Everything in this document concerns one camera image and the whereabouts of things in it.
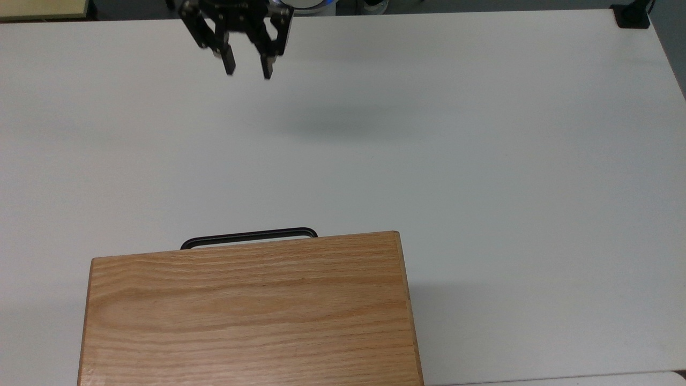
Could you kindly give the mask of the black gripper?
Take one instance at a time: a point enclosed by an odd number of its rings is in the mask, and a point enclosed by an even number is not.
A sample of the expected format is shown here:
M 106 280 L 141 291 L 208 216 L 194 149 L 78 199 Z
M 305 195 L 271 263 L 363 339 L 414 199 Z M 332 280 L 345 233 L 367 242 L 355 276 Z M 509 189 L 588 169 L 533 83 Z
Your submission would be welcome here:
M 218 51 L 228 76 L 237 64 L 226 34 L 247 35 L 270 80 L 277 57 L 285 53 L 294 8 L 277 1 L 181 1 L 178 15 L 198 47 Z

